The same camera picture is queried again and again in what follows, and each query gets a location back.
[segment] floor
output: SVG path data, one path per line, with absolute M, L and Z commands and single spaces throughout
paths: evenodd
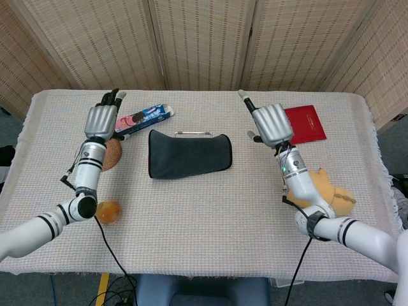
M 22 129 L 22 123 L 11 116 L 0 112 L 0 147 L 15 145 Z M 390 173 L 404 171 L 408 173 L 407 153 L 408 118 L 401 120 L 379 136 L 379 145 L 385 165 Z M 55 297 L 58 306 L 88 305 L 97 295 L 100 275 L 75 273 L 58 273 L 52 276 L 55 286 Z M 111 275 L 110 282 L 115 280 Z M 343 305 L 389 305 L 383 293 L 394 289 L 394 284 L 372 280 L 350 280 L 342 282 L 306 282 L 294 287 L 291 295 L 291 306 L 343 306 Z M 126 279 L 118 280 L 114 291 L 130 289 Z M 272 305 L 283 305 L 287 288 L 271 288 Z M 50 276 L 41 273 L 12 275 L 0 272 L 0 305 L 53 305 L 53 294 Z M 115 305 L 118 299 L 112 298 L 105 305 Z M 202 305 L 189 299 L 180 299 L 180 306 Z

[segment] stuffed bear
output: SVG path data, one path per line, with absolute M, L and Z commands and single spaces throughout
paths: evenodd
M 337 216 L 347 215 L 352 211 L 356 200 L 350 191 L 335 187 L 330 183 L 326 170 L 322 168 L 318 172 L 310 171 L 309 173 L 320 196 L 330 204 Z M 288 200 L 302 208 L 310 206 L 309 202 L 296 199 L 291 191 L 288 193 Z

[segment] red book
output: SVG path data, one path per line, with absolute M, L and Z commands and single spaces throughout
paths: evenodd
M 293 129 L 292 144 L 327 138 L 313 105 L 287 108 L 285 112 Z

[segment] table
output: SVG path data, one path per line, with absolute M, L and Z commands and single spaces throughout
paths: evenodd
M 84 139 L 87 112 L 106 91 L 43 91 L 33 97 L 17 154 L 0 197 L 0 231 L 53 210 L 73 193 L 59 182 Z M 273 152 L 253 143 L 255 125 L 235 92 L 128 91 L 119 116 L 168 103 L 175 116 L 122 143 L 119 163 L 104 173 L 98 200 L 119 200 L 122 219 L 106 237 L 129 273 L 253 276 L 290 279 L 308 237 L 295 226 L 292 207 L 281 203 L 282 182 Z M 393 237 L 400 232 L 387 171 L 381 162 L 371 114 L 362 97 L 328 92 L 250 92 L 257 106 L 313 104 L 327 140 L 298 146 L 311 170 L 357 199 L 351 216 Z M 231 139 L 230 169 L 180 180 L 152 180 L 148 134 L 156 129 L 212 131 Z M 94 220 L 65 227 L 60 237 L 0 270 L 120 273 Z M 376 279 L 396 275 L 335 242 L 313 241 L 298 274 L 306 281 Z

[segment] robotic hand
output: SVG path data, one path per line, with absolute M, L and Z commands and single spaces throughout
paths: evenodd
M 282 105 L 256 108 L 246 92 L 240 90 L 238 94 L 260 133 L 256 136 L 248 132 L 249 137 L 276 150 L 282 177 L 295 198 L 312 204 L 295 215 L 299 231 L 318 240 L 337 241 L 399 274 L 394 305 L 408 305 L 408 231 L 400 235 L 397 246 L 391 236 L 377 228 L 350 217 L 337 218 L 331 206 L 320 197 L 298 149 L 290 144 L 293 130 Z M 285 196 L 283 202 L 289 202 Z
M 117 112 L 126 93 L 114 89 L 102 102 L 89 110 L 85 125 L 86 141 L 78 155 L 74 186 L 68 182 L 75 163 L 61 179 L 75 190 L 75 198 L 57 205 L 53 212 L 41 214 L 7 232 L 0 233 L 0 262 L 8 256 L 19 258 L 30 254 L 62 233 L 65 225 L 88 220 L 97 206 L 96 189 L 106 153 L 105 142 L 115 137 Z

